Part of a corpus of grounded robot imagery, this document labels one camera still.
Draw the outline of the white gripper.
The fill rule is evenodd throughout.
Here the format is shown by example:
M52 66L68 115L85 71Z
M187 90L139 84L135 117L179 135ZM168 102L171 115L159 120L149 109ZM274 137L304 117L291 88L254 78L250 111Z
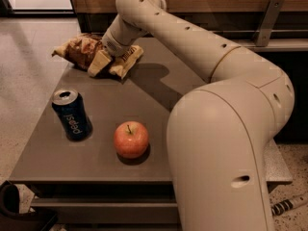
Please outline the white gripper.
M101 41L104 49L114 57L125 54L131 45L138 39L145 36L147 32L124 21L119 15L107 29ZM88 68L88 75L95 77L107 66L112 57L104 50L98 50Z

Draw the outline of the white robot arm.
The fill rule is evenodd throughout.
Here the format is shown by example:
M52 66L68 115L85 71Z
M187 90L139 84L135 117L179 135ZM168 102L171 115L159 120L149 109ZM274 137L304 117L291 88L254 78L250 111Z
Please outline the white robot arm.
M115 0L102 42L112 56L151 34L205 84L167 124L167 155L183 231L274 231L264 149L289 120L295 93L278 66L178 18L165 0Z

